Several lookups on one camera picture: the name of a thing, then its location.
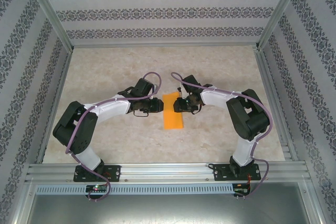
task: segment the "aluminum rail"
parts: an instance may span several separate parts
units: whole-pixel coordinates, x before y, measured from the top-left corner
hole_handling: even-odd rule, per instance
[[[269,162],[270,169],[265,183],[311,181],[305,161]],[[31,164],[25,184],[92,184],[73,181],[78,164]],[[213,170],[208,163],[153,163],[121,165],[120,181],[117,184],[193,184],[193,183],[244,183],[237,181],[214,181]],[[266,165],[258,163],[261,176]]]

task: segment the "wire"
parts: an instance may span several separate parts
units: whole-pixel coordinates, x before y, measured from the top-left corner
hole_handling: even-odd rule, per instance
[[[265,171],[264,176],[260,180],[259,184],[256,186],[256,188],[249,195],[247,195],[245,197],[247,198],[247,197],[251,196],[262,185],[262,183],[266,179],[266,176],[267,176],[267,174],[269,172],[269,163],[266,160],[264,160],[264,159],[254,158],[254,151],[255,151],[255,149],[256,149],[256,147],[258,145],[258,142],[262,138],[264,138],[265,136],[267,136],[270,133],[270,131],[272,130],[272,128],[273,128],[273,119],[272,119],[272,116],[271,116],[270,112],[268,111],[268,109],[261,102],[257,101],[256,99],[254,99],[252,97],[249,97],[247,95],[236,93],[235,91],[228,91],[228,90],[224,90],[224,89],[218,89],[218,88],[211,88],[211,87],[204,87],[204,86],[200,86],[200,85],[195,85],[195,84],[183,81],[182,76],[179,73],[176,73],[176,72],[171,72],[171,76],[175,80],[179,81],[180,83],[186,84],[188,86],[196,87],[196,88],[199,88],[199,89],[218,91],[218,92],[221,92],[221,93],[224,93],[224,94],[230,94],[230,95],[236,95],[236,96],[239,96],[239,97],[243,97],[245,99],[248,99],[248,100],[250,100],[250,101],[258,104],[266,112],[268,120],[269,120],[268,130],[263,135],[260,135],[259,137],[256,138],[256,141],[254,142],[254,145],[253,145],[253,147],[251,149],[251,153],[250,153],[250,156],[251,156],[251,158],[253,160],[258,161],[258,162],[264,162],[266,164],[266,171]]]
[[[247,184],[248,184],[248,189],[247,190],[249,190],[250,188],[251,188],[251,175],[250,175],[250,173],[249,174],[247,174]]]
[[[155,91],[153,91],[151,94],[146,95],[144,97],[136,97],[136,98],[111,98],[111,99],[107,99],[105,101],[98,102],[97,104],[95,104],[95,105],[91,106],[90,108],[88,108],[83,113],[83,115],[80,117],[80,119],[78,120],[78,123],[77,123],[77,125],[76,125],[76,127],[75,127],[75,129],[74,129],[74,131],[73,131],[73,133],[71,135],[71,138],[70,138],[70,141],[69,141],[69,143],[67,145],[67,149],[65,150],[65,153],[66,154],[70,154],[85,170],[87,170],[88,172],[90,172],[90,173],[92,173],[92,174],[94,174],[94,175],[96,175],[96,176],[104,179],[106,181],[107,185],[108,185],[108,191],[107,191],[107,193],[104,194],[103,196],[101,196],[99,199],[92,199],[92,198],[90,198],[90,194],[92,193],[92,191],[90,191],[89,194],[88,194],[89,201],[95,201],[95,202],[97,202],[97,201],[100,201],[100,200],[106,198],[110,194],[110,192],[111,192],[111,183],[104,176],[102,176],[102,175],[94,172],[93,170],[91,170],[90,168],[88,168],[87,166],[85,166],[84,164],[82,164],[81,161],[75,156],[75,154],[70,151],[70,148],[72,146],[73,140],[75,139],[75,136],[76,136],[76,133],[78,131],[78,128],[79,128],[80,124],[82,123],[83,119],[85,118],[85,116],[91,110],[93,110],[94,108],[96,108],[96,107],[98,107],[98,106],[100,106],[102,104],[105,104],[105,103],[108,103],[108,102],[114,102],[114,101],[135,101],[135,100],[137,101],[137,100],[143,100],[143,99],[147,99],[147,98],[152,97],[153,95],[157,94],[157,92],[159,91],[159,89],[161,87],[161,84],[162,84],[161,76],[158,73],[156,73],[156,72],[148,72],[148,73],[146,73],[143,76],[143,78],[145,79],[150,74],[155,74],[159,78],[159,85],[157,86],[157,88],[155,89]]]
[[[200,108],[198,109],[198,111],[197,111],[196,113],[194,113],[194,111],[191,111],[191,113],[192,113],[193,115],[196,115],[199,111],[201,111],[201,109],[202,109],[202,105],[200,104],[199,107],[200,107]]]

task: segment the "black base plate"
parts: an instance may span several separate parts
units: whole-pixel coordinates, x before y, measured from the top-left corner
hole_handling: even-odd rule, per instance
[[[231,172],[229,164],[212,164],[214,170],[215,181],[232,181],[232,180],[248,180],[247,175],[251,176],[251,180],[261,180],[259,165],[253,164],[248,172],[239,174],[238,177]]]
[[[109,182],[119,182],[120,165],[104,165],[102,175],[106,177]],[[102,178],[88,172],[82,166],[77,165],[74,174],[74,182],[104,182]]]

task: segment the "aluminum frame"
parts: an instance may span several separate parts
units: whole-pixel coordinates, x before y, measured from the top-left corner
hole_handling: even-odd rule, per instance
[[[254,46],[255,42],[181,42],[181,43],[121,43],[121,44],[85,44],[74,48],[114,48],[114,47],[223,47]]]
[[[265,44],[267,43],[269,37],[271,36],[275,26],[278,24],[280,17],[284,13],[287,5],[290,0],[280,0],[273,11],[264,31],[262,32],[260,39],[257,43],[258,49],[263,49]]]
[[[72,52],[73,44],[70,41],[70,38],[64,29],[61,21],[59,20],[56,11],[53,9],[49,0],[37,0],[43,9],[44,13],[46,14],[47,18],[49,19],[53,29],[56,31],[59,39],[62,41],[63,45],[65,46],[67,52]]]
[[[69,67],[70,67],[71,59],[72,59],[72,49],[69,51],[69,56],[68,56],[68,59],[67,59],[66,65],[65,65],[65,70],[64,70],[64,72],[61,76],[60,87],[57,90],[54,106],[51,109],[50,120],[49,120],[49,123],[47,125],[46,134],[43,137],[43,141],[42,141],[41,147],[40,147],[40,152],[38,153],[38,156],[37,156],[37,159],[36,159],[37,163],[42,163],[43,162],[43,158],[44,158],[44,154],[45,154],[48,142],[49,142],[49,138],[50,138],[51,132],[53,131],[52,126],[53,126],[54,121],[55,121],[58,104],[59,104],[59,101],[61,99],[61,95],[62,95],[62,91],[63,91],[63,88],[64,88],[66,76],[68,75],[68,70],[69,70]]]
[[[263,176],[266,164],[258,163]],[[14,218],[11,223],[27,223],[39,185],[87,185],[73,181],[78,164],[31,164],[24,181]],[[121,165],[118,185],[219,185],[246,183],[245,180],[216,182],[208,163],[154,163]],[[305,161],[270,162],[269,174],[264,183],[298,183],[310,223],[325,223],[315,189]]]
[[[272,112],[274,124],[277,127],[280,142],[287,144],[291,159],[293,161],[298,161],[299,158],[295,151],[293,141],[290,137],[285,116],[283,115],[277,91],[275,89],[274,83],[272,82],[272,77],[266,64],[264,53],[257,47],[253,47],[253,51],[256,57],[261,80],[263,81],[263,85],[265,87],[265,92]]]

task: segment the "enclosure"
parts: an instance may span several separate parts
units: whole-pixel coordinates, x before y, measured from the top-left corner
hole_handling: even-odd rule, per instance
[[[335,14],[336,0],[0,0],[0,223],[335,223]],[[70,102],[150,71],[158,98],[177,91],[172,71],[256,91],[275,127],[256,148],[269,173],[253,196],[236,200],[246,181],[208,168],[229,162],[237,133],[205,106],[182,129],[162,113],[98,125],[92,148],[121,168],[111,196],[88,202],[95,183],[74,182],[51,132]]]

